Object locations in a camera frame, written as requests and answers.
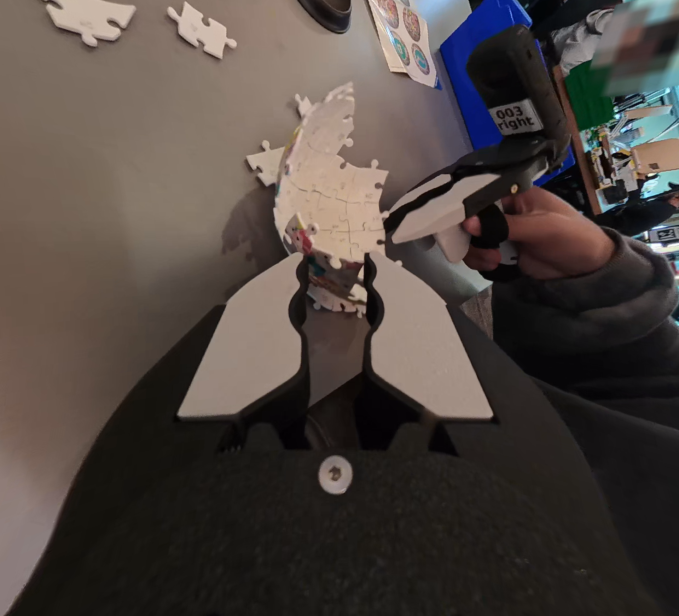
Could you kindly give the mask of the partly built puzzle ball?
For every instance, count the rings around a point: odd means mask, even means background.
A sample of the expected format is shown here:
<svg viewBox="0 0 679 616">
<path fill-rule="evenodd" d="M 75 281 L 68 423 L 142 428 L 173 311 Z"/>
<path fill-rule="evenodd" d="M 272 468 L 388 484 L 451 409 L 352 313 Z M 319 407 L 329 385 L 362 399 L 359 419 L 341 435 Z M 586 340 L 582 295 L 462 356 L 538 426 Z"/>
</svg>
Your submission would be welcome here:
<svg viewBox="0 0 679 616">
<path fill-rule="evenodd" d="M 388 212 L 379 203 L 388 171 L 375 159 L 358 167 L 342 157 L 353 145 L 352 82 L 320 102 L 295 100 L 300 122 L 288 143 L 272 148 L 264 140 L 244 161 L 274 189 L 276 232 L 287 254 L 304 257 L 314 308 L 362 317 L 365 256 L 385 253 Z"/>
</svg>

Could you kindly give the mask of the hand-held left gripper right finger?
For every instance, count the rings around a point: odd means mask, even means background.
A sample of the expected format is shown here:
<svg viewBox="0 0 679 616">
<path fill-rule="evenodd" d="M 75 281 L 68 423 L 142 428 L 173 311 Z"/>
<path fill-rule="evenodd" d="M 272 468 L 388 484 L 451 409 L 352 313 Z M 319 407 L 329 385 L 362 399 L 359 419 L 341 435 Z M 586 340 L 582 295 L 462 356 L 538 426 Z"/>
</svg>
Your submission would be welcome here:
<svg viewBox="0 0 679 616">
<path fill-rule="evenodd" d="M 446 301 L 379 252 L 365 257 L 364 370 L 417 412 L 444 421 L 494 418 Z"/>
</svg>

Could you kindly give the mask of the person's right forearm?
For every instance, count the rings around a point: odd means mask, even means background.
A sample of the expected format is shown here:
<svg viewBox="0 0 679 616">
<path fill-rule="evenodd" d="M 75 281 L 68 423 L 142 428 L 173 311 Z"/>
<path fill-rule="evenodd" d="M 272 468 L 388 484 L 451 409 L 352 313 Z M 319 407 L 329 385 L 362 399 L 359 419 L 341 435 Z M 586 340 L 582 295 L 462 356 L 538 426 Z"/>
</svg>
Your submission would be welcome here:
<svg viewBox="0 0 679 616">
<path fill-rule="evenodd" d="M 495 342 L 534 378 L 591 401 L 677 400 L 678 288 L 666 259 L 607 230 L 589 275 L 492 287 Z"/>
</svg>

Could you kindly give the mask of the cluttered wooden shelf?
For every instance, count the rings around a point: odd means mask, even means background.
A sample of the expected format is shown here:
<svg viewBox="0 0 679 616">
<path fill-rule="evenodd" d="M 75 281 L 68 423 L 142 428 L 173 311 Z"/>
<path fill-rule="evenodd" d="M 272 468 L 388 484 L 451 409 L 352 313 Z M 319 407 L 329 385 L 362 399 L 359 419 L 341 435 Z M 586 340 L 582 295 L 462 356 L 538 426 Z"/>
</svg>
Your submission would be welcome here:
<svg viewBox="0 0 679 616">
<path fill-rule="evenodd" d="M 643 94 L 644 107 L 616 108 L 616 98 L 602 95 L 605 76 L 591 60 L 612 8 L 589 12 L 581 21 L 551 34 L 580 138 L 587 141 L 585 162 L 604 173 L 603 193 L 625 183 L 625 200 L 641 196 L 649 178 L 651 194 L 678 183 L 678 86 Z"/>
</svg>

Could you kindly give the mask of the person's right hand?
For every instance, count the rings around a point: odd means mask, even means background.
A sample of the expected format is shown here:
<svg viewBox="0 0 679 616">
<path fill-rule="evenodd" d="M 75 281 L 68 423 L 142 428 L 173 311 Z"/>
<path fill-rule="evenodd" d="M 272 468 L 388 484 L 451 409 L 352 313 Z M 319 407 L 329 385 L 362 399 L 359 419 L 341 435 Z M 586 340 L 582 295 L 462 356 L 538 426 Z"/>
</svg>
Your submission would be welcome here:
<svg viewBox="0 0 679 616">
<path fill-rule="evenodd" d="M 502 200 L 508 239 L 523 276 L 559 280 L 597 272 L 616 242 L 571 205 L 540 187 Z"/>
</svg>

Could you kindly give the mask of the blue plastic bin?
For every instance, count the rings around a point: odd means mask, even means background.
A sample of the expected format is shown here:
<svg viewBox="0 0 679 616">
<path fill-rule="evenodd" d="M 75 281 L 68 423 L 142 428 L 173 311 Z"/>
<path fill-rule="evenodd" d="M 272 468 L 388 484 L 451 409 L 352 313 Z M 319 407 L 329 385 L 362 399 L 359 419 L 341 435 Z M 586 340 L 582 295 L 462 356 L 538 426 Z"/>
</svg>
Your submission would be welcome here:
<svg viewBox="0 0 679 616">
<path fill-rule="evenodd" d="M 475 150 L 499 143 L 500 132 L 474 88 L 466 64 L 482 41 L 516 24 L 532 26 L 532 18 L 518 0 L 483 0 L 440 46 L 443 64 Z"/>
</svg>

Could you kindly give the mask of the printed puzzle instruction sheet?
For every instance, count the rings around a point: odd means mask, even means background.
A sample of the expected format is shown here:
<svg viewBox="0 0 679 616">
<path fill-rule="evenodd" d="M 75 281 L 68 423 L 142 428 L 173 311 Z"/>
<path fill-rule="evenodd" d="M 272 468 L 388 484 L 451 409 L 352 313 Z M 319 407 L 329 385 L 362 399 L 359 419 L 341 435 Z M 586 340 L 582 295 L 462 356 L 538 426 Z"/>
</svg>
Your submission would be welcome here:
<svg viewBox="0 0 679 616">
<path fill-rule="evenodd" d="M 417 11 L 415 0 L 367 1 L 389 70 L 439 89 L 428 25 Z"/>
</svg>

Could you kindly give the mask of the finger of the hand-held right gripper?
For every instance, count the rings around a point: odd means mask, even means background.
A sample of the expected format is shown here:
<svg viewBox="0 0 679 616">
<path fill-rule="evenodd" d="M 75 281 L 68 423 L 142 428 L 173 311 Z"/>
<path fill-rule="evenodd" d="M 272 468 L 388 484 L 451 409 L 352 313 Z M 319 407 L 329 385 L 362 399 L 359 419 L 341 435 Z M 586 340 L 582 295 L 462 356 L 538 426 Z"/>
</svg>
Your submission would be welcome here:
<svg viewBox="0 0 679 616">
<path fill-rule="evenodd" d="M 478 214 L 471 197 L 495 183 L 499 176 L 470 176 L 454 182 L 452 187 L 405 213 L 392 232 L 394 244 L 403 244 L 459 226 Z"/>
<path fill-rule="evenodd" d="M 460 224 L 493 204 L 502 195 L 502 189 L 503 175 L 497 172 L 463 178 L 441 172 L 404 194 L 388 211 L 384 229 L 397 230 L 403 223 L 409 228 L 411 222 L 406 217 L 430 202 L 434 205 L 424 214 L 425 227 L 431 227 L 437 220 L 445 221 L 444 227 Z"/>
</svg>

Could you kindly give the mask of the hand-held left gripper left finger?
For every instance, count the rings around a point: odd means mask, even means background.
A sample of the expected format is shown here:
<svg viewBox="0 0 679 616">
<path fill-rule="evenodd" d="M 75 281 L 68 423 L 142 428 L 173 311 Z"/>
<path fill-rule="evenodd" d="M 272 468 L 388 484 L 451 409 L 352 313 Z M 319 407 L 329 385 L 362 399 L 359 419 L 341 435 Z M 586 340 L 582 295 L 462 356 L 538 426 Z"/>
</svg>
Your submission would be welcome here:
<svg viewBox="0 0 679 616">
<path fill-rule="evenodd" d="M 242 286 L 176 413 L 181 420 L 295 421 L 310 400 L 308 265 L 291 254 Z"/>
</svg>

